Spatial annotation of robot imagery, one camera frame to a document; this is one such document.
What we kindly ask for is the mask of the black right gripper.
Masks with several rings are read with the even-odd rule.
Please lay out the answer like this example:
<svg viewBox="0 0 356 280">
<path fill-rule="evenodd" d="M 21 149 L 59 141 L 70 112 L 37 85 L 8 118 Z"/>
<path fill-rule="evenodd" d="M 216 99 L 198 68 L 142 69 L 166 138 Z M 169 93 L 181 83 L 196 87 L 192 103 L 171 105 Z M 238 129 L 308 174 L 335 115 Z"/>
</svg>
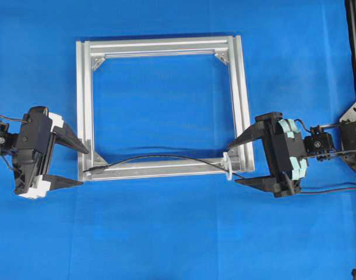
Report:
<svg viewBox="0 0 356 280">
<path fill-rule="evenodd" d="M 300 129 L 294 120 L 283 118 L 280 112 L 259 115 L 255 121 L 228 148 L 261 139 L 270 175 L 236 179 L 235 182 L 271 192 L 276 198 L 298 194 L 308 168 L 308 161 L 303 158 L 306 149 Z"/>
</svg>

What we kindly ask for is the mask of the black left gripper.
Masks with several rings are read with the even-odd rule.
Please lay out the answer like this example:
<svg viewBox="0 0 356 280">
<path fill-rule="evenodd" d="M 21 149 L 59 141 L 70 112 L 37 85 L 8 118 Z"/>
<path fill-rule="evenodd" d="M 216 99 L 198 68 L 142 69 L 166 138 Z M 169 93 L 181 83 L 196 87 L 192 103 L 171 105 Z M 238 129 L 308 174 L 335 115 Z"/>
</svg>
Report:
<svg viewBox="0 0 356 280">
<path fill-rule="evenodd" d="M 89 151 L 64 121 L 47 107 L 32 107 L 23 116 L 25 121 L 15 143 L 15 194 L 43 198 L 47 192 L 83 185 L 83 182 L 48 174 L 54 142 L 82 154 Z"/>
</svg>

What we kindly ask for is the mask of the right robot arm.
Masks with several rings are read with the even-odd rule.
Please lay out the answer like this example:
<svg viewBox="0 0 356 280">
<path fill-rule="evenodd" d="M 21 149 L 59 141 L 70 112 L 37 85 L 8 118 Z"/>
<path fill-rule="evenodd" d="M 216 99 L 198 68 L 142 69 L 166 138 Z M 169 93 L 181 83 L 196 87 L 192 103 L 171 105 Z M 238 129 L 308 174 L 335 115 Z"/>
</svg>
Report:
<svg viewBox="0 0 356 280">
<path fill-rule="evenodd" d="M 310 135 L 302 137 L 295 121 L 283 118 L 280 112 L 255 117 L 248 127 L 229 147 L 234 148 L 260 139 L 266 155 L 268 176 L 240 178 L 235 182 L 274 197 L 286 197 L 301 192 L 301 180 L 306 176 L 308 158 L 325 160 L 335 153 L 332 136 L 323 128 L 312 128 Z"/>
</svg>

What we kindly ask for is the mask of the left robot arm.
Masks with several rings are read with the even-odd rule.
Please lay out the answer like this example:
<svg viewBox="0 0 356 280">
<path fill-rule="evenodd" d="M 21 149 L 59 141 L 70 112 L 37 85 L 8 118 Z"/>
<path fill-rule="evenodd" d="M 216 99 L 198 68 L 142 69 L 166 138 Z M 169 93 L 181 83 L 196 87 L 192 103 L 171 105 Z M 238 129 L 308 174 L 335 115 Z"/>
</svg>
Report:
<svg viewBox="0 0 356 280">
<path fill-rule="evenodd" d="M 0 121 L 0 158 L 13 171 L 15 195 L 28 199 L 44 198 L 47 192 L 80 186 L 77 180 L 48 174 L 56 144 L 82 154 L 89 151 L 64 119 L 44 106 L 32 107 L 22 119 L 0 118 L 21 123 L 18 134 L 8 132 Z"/>
</svg>

